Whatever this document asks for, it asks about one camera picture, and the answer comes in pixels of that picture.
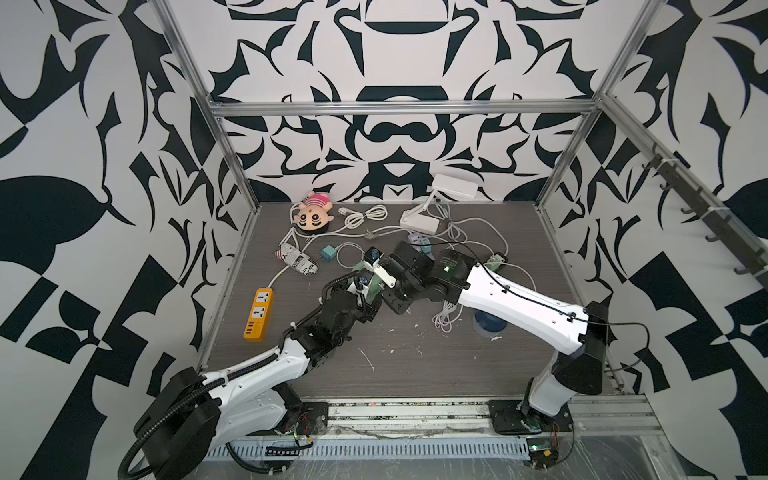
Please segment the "green meat grinder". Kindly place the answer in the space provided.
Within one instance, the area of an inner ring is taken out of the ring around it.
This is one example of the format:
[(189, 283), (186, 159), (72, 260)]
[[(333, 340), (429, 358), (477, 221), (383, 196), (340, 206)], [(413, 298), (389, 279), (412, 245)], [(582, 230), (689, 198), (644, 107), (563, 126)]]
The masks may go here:
[(366, 301), (368, 303), (372, 303), (373, 300), (382, 292), (384, 286), (385, 284), (383, 281), (378, 276), (374, 275), (368, 285)]

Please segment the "purple power strip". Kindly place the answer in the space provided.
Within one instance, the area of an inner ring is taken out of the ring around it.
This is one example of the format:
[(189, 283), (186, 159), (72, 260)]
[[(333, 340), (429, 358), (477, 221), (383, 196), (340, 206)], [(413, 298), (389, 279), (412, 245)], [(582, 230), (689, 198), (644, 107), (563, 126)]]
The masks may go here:
[(432, 243), (428, 236), (421, 233), (411, 233), (407, 237), (408, 244), (414, 249), (421, 251), (430, 258), (433, 258)]

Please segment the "blue meat grinder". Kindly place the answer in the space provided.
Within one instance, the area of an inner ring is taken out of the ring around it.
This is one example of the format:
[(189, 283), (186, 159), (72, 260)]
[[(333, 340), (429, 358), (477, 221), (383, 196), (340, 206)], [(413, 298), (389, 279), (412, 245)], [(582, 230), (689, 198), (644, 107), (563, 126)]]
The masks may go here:
[(475, 310), (472, 325), (478, 335), (491, 339), (499, 336), (506, 329), (508, 323), (485, 311)]

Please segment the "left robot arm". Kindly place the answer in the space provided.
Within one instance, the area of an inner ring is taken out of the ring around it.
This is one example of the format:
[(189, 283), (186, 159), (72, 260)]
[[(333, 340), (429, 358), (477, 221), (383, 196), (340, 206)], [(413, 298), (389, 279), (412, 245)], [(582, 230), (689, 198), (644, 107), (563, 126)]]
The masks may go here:
[(381, 306), (374, 274), (352, 271), (326, 284), (319, 304), (289, 326), (277, 346), (218, 371), (174, 375), (134, 427), (120, 479), (183, 479), (212, 449), (259, 431), (291, 429), (302, 401), (291, 381), (319, 368)]

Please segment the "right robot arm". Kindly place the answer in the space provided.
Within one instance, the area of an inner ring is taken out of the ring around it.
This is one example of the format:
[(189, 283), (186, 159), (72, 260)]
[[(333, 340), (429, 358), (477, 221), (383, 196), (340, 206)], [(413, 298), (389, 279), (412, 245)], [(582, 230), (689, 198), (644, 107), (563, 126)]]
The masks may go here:
[(568, 431), (570, 400), (602, 392), (614, 326), (606, 306), (568, 304), (541, 295), (489, 270), (468, 247), (446, 249), (430, 258), (401, 241), (391, 254), (369, 248), (363, 264), (382, 281), (383, 300), (398, 314), (416, 300), (449, 302), (516, 326), (554, 348), (554, 356), (529, 381), (521, 401), (489, 402), (495, 433), (523, 436)]

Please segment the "yellow power strip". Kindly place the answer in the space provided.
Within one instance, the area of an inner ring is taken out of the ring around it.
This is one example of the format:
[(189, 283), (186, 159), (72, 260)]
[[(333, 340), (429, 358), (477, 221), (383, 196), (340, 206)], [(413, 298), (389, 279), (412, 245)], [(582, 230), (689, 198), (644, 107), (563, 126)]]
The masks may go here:
[(264, 340), (274, 300), (274, 291), (271, 288), (257, 290), (249, 312), (249, 318), (243, 333), (243, 338), (250, 343), (258, 343)]

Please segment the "teal charger plug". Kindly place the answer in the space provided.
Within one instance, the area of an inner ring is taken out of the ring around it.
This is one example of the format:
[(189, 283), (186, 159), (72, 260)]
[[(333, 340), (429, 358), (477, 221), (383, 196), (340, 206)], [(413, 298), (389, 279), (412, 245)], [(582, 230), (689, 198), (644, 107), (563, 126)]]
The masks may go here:
[(337, 257), (337, 250), (335, 247), (327, 245), (320, 251), (320, 257), (324, 262), (333, 261)]

